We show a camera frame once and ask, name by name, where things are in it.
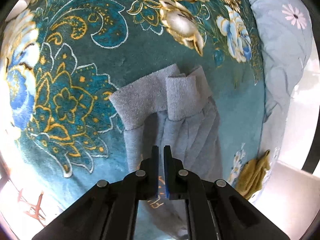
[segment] silver rivet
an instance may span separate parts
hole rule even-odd
[[[137,175],[138,177],[143,177],[145,174],[146,174],[146,172],[143,171],[143,170],[138,170],[138,171],[136,171],[136,175]]]
[[[101,180],[99,180],[98,182],[97,182],[97,186],[98,187],[101,187],[101,188],[103,188],[103,187],[105,187],[105,186],[107,186],[108,185],[108,182],[106,181],[106,180],[104,180],[104,179],[101,179]]]
[[[188,175],[188,171],[187,170],[180,170],[179,172],[180,176],[187,176]]]
[[[218,187],[225,187],[227,185],[227,183],[223,179],[217,180],[216,184]]]

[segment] teal blanket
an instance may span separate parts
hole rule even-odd
[[[181,73],[203,67],[221,118],[223,178],[234,184],[258,153],[264,116],[260,38],[248,0],[32,0],[6,26],[6,129],[18,158],[61,208],[99,179],[128,173],[124,127],[109,97],[173,63]],[[157,230],[141,235],[160,236]]]

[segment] yellow cloth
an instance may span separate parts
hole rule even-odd
[[[267,150],[260,160],[252,159],[243,167],[238,177],[236,191],[238,191],[246,200],[262,189],[262,180],[266,171],[270,169],[268,156],[270,150]]]

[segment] light blue pillow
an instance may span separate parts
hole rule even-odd
[[[309,12],[301,0],[249,1],[262,41],[266,86],[259,152],[270,149],[271,161],[281,148],[290,95],[310,57],[313,33]]]

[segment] folded garment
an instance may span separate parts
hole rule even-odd
[[[124,123],[129,171],[137,170],[157,145],[159,184],[164,184],[163,148],[170,145],[172,156],[182,160],[185,169],[209,181],[222,178],[220,117],[211,95],[202,67],[186,76],[176,65],[115,92],[110,101]],[[187,239],[184,203],[171,203],[164,196],[160,189],[158,200],[144,202],[144,208],[159,229],[177,239]]]
[[[270,150],[267,150],[260,160],[252,159],[244,165],[240,172],[236,184],[236,190],[249,200],[252,195],[262,189],[262,181],[266,171],[270,169],[268,156]]]

